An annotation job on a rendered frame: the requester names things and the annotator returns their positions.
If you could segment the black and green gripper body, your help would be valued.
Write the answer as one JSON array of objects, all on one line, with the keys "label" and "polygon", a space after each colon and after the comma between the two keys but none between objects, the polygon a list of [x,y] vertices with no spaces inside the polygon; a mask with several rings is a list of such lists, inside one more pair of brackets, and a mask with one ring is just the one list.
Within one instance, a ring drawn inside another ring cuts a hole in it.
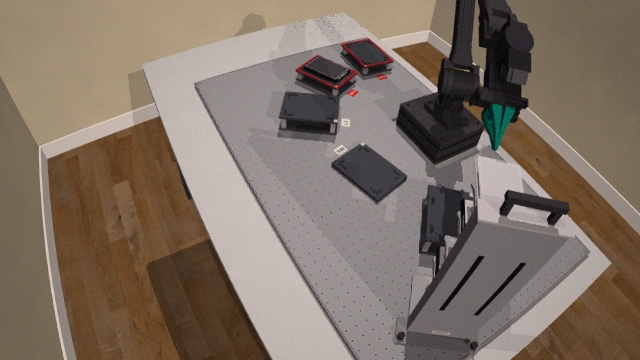
[{"label": "black and green gripper body", "polygon": [[469,106],[474,105],[485,108],[482,113],[493,103],[502,105],[502,109],[506,106],[515,108],[515,113],[510,121],[511,123],[515,123],[518,120],[518,115],[520,114],[521,109],[526,109],[528,107],[527,98],[484,87],[478,87],[469,99]]}]

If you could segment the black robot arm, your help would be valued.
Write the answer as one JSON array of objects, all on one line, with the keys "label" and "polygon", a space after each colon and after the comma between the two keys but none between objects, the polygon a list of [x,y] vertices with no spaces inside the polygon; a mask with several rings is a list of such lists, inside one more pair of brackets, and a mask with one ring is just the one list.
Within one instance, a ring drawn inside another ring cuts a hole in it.
[{"label": "black robot arm", "polygon": [[[478,0],[478,4],[479,47],[487,48],[483,87],[521,97],[521,87],[531,73],[528,52],[534,46],[533,36],[505,0]],[[480,87],[480,66],[472,60],[474,12],[475,0],[456,0],[452,48],[449,58],[441,61],[439,95],[424,104],[448,131],[468,124],[463,101],[469,102]]]}]

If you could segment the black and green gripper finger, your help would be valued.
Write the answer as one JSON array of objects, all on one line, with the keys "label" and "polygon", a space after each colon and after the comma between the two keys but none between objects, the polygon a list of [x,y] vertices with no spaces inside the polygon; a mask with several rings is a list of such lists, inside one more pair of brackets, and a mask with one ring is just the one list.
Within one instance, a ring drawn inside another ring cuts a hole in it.
[{"label": "black and green gripper finger", "polygon": [[512,107],[508,107],[506,106],[503,110],[502,110],[502,115],[501,115],[501,123],[500,123],[500,130],[499,130],[499,138],[498,138],[498,143],[497,143],[497,148],[494,150],[496,151],[499,148],[501,139],[503,137],[504,131],[507,128],[510,120],[512,119],[513,115],[515,113],[515,108]]},{"label": "black and green gripper finger", "polygon": [[[494,104],[494,103],[491,104],[481,115],[481,119],[488,132],[493,151],[497,148],[500,123],[501,123],[501,115],[502,115],[502,105]],[[493,134],[493,130],[494,130],[494,134]]]}]

